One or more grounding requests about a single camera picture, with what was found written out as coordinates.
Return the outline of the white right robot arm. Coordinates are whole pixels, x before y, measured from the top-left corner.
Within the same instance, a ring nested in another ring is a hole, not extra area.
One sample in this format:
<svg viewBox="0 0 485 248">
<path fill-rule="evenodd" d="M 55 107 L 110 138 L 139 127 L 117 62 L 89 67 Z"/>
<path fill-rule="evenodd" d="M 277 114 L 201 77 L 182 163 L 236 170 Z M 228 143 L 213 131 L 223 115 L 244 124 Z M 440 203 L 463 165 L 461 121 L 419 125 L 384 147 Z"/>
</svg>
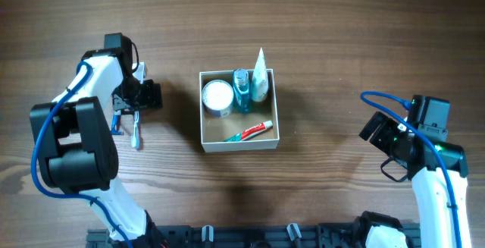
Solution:
<svg viewBox="0 0 485 248">
<path fill-rule="evenodd" d="M 418 205 L 423 247 L 470 247 L 466 193 L 468 163 L 464 149 L 447 143 L 450 103 L 432 96 L 395 97 L 408 112 L 402 118 L 371 97 L 387 93 L 365 91 L 360 98 L 376 108 L 359 136 L 383 152 L 385 165 L 406 170 Z"/>
</svg>

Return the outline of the blue white toothbrush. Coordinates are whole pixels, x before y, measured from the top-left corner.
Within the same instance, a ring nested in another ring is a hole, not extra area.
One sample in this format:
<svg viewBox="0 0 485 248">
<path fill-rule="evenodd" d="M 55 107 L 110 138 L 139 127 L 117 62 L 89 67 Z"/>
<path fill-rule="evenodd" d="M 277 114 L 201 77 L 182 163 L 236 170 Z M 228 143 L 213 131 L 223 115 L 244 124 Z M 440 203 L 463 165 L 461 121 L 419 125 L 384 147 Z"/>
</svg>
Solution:
<svg viewBox="0 0 485 248">
<path fill-rule="evenodd" d="M 140 148 L 139 119 L 139 111 L 135 111 L 133 113 L 133 133 L 131 136 L 131 146 L 136 150 Z"/>
</svg>

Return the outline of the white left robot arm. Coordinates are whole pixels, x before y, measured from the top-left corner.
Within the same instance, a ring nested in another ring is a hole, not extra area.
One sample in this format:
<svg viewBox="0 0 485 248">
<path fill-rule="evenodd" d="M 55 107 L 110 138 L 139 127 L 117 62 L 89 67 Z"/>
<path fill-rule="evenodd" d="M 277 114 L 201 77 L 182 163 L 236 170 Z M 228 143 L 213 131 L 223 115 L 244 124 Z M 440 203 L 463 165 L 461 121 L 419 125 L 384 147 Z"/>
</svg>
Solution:
<svg viewBox="0 0 485 248">
<path fill-rule="evenodd" d="M 103 107 L 133 115 L 161 108 L 161 86 L 146 79 L 136 45 L 122 33 L 105 35 L 86 52 L 76 76 L 54 100 L 34 105 L 30 173 L 37 190 L 56 199 L 81 199 L 109 230 L 114 247 L 166 247 L 167 240 L 117 176 L 119 159 Z"/>
</svg>

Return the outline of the blue mouthwash bottle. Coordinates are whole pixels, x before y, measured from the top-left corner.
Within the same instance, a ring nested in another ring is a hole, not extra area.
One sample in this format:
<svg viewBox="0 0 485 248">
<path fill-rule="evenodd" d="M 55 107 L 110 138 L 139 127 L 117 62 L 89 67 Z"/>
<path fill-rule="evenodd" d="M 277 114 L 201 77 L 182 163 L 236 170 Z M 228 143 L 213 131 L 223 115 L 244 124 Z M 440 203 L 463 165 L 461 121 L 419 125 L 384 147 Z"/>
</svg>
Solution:
<svg viewBox="0 0 485 248">
<path fill-rule="evenodd" d="M 250 82 L 249 72 L 239 68 L 233 72 L 233 91 L 236 109 L 243 113 L 249 113 L 250 108 Z"/>
</svg>

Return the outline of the teal toothpaste tube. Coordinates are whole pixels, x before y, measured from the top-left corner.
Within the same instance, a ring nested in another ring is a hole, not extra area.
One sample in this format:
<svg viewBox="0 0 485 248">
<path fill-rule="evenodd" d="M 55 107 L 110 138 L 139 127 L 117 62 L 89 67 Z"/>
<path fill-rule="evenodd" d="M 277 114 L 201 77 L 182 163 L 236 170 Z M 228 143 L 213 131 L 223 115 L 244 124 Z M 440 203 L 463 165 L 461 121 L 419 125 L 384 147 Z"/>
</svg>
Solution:
<svg viewBox="0 0 485 248">
<path fill-rule="evenodd" d="M 259 124 L 256 124 L 253 127 L 250 127 L 244 130 L 241 133 L 235 134 L 232 137 L 225 139 L 225 142 L 240 142 L 249 140 L 265 131 L 271 129 L 273 127 L 273 121 L 264 121 Z"/>
</svg>

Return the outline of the white lotion tube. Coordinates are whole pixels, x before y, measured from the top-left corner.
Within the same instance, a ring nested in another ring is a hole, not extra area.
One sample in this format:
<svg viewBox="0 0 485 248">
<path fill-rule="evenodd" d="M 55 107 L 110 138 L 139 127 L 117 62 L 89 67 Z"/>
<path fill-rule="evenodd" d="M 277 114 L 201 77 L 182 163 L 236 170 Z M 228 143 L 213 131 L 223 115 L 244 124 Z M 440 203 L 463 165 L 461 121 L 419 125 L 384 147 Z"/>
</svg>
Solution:
<svg viewBox="0 0 485 248">
<path fill-rule="evenodd" d="M 260 48 L 251 81 L 251 99 L 263 102 L 268 94 L 268 72 L 263 48 Z"/>
</svg>

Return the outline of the white round jar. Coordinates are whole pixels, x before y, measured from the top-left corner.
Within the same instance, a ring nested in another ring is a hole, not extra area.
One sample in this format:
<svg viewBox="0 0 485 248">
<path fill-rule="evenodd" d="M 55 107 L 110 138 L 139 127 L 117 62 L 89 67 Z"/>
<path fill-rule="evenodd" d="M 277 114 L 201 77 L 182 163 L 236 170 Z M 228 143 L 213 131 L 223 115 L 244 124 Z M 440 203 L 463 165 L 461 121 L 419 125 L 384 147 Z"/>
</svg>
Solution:
<svg viewBox="0 0 485 248">
<path fill-rule="evenodd" d="M 234 92 L 224 80 L 212 80 L 202 89 L 202 104 L 210 115 L 223 118 L 232 113 Z"/>
</svg>

